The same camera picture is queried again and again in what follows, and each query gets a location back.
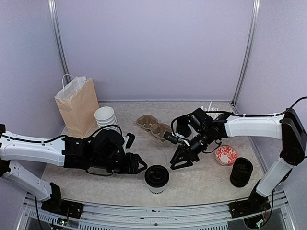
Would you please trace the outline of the black cup lid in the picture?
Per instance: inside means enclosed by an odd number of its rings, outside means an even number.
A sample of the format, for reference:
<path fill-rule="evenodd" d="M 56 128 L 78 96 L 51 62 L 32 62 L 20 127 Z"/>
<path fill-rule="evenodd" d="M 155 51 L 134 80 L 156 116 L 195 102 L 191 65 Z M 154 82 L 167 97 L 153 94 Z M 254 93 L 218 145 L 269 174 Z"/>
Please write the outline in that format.
<path fill-rule="evenodd" d="M 144 174 L 146 183 L 155 188 L 165 186 L 169 178 L 169 171 L 162 165 L 153 165 L 149 167 Z"/>

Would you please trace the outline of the single white paper cup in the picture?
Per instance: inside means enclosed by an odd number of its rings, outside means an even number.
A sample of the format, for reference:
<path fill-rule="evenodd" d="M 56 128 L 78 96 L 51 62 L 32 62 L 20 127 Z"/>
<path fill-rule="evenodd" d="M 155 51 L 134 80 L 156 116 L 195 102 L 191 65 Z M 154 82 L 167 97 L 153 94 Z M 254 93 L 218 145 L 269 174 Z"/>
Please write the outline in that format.
<path fill-rule="evenodd" d="M 158 185 L 152 186 L 151 184 L 147 184 L 147 187 L 152 194 L 159 195 L 165 190 L 166 185 L 167 184 L 163 184 L 163 185 L 158 184 Z"/>

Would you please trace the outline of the stack of white paper cups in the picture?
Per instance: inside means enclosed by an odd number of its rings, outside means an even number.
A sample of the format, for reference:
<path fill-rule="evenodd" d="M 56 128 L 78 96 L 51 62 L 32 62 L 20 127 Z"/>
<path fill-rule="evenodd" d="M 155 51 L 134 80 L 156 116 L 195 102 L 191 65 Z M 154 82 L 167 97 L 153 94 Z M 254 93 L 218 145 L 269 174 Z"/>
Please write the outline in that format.
<path fill-rule="evenodd" d="M 112 107 L 104 106 L 97 109 L 94 117 L 99 128 L 107 125 L 117 125 L 115 111 Z"/>

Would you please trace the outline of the stack of black cup lids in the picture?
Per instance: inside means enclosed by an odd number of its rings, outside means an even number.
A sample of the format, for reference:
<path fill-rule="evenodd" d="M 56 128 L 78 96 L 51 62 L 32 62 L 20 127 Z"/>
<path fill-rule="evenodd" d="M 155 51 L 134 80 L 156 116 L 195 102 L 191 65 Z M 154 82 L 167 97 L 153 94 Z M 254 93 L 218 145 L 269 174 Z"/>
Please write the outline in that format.
<path fill-rule="evenodd" d="M 230 175 L 231 184 L 238 188 L 244 187 L 249 182 L 252 171 L 253 165 L 248 159 L 237 158 Z"/>

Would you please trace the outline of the brown paper bag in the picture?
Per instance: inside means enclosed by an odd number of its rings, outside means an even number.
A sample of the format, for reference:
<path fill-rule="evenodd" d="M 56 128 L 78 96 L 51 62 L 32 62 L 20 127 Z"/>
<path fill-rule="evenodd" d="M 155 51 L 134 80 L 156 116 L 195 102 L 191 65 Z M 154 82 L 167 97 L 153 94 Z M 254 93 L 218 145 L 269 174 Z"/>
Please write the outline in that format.
<path fill-rule="evenodd" d="M 70 136 L 84 138 L 95 123 L 99 108 L 92 78 L 74 77 L 55 95 L 55 101 Z"/>

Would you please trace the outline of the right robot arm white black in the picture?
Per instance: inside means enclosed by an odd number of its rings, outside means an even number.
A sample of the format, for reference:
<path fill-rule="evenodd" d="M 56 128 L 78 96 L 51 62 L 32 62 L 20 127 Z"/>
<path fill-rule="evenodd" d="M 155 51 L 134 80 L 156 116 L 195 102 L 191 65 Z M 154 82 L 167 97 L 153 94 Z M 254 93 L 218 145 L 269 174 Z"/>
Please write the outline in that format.
<path fill-rule="evenodd" d="M 247 211 L 255 213 L 264 205 L 275 187 L 306 158 L 307 133 L 292 107 L 268 115 L 239 115 L 220 111 L 219 116 L 213 119 L 209 114 L 198 108 L 182 116 L 197 132 L 191 140 L 179 137 L 174 131 L 165 132 L 166 140 L 179 144 L 170 161 L 171 169 L 192 166 L 193 162 L 199 161 L 198 155 L 206 151 L 212 142 L 223 138 L 247 136 L 282 140 L 283 148 L 278 159 L 255 185 L 245 202 Z"/>

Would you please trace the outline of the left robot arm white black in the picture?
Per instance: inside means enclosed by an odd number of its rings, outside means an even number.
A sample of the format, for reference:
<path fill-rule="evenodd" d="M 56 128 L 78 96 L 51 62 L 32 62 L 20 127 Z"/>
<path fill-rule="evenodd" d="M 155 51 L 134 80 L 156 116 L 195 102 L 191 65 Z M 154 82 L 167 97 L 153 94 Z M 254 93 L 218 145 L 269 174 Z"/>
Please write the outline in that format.
<path fill-rule="evenodd" d="M 52 139 L 20 136 L 0 126 L 0 176 L 17 183 L 39 201 L 48 203 L 57 213 L 67 209 L 60 188 L 48 183 L 25 169 L 19 160 L 52 164 L 58 167 L 106 170 L 106 175 L 139 174 L 147 164 L 138 154 L 127 152 L 135 140 L 126 136 L 118 125 L 107 125 L 86 138 L 60 135 Z"/>

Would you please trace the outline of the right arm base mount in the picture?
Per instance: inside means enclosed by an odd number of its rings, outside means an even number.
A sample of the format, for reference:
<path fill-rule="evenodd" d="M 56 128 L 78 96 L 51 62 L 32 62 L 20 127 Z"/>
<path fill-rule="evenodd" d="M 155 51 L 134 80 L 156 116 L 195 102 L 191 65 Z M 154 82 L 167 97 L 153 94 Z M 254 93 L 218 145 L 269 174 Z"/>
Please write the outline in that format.
<path fill-rule="evenodd" d="M 229 204 L 232 218 L 259 213 L 270 208 L 271 205 L 269 203 L 268 197 L 258 194 L 256 192 L 256 186 L 253 188 L 247 199 L 231 202 Z"/>

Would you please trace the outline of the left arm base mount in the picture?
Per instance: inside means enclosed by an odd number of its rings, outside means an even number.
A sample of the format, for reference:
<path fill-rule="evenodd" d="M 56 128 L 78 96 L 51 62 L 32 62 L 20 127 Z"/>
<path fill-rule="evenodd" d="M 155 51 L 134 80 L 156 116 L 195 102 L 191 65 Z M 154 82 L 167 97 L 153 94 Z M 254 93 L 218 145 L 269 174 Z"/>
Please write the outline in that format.
<path fill-rule="evenodd" d="M 66 217 L 80 219 L 83 211 L 83 204 L 62 199 L 60 187 L 54 183 L 50 183 L 50 186 L 51 195 L 47 201 L 42 202 L 42 210 Z"/>

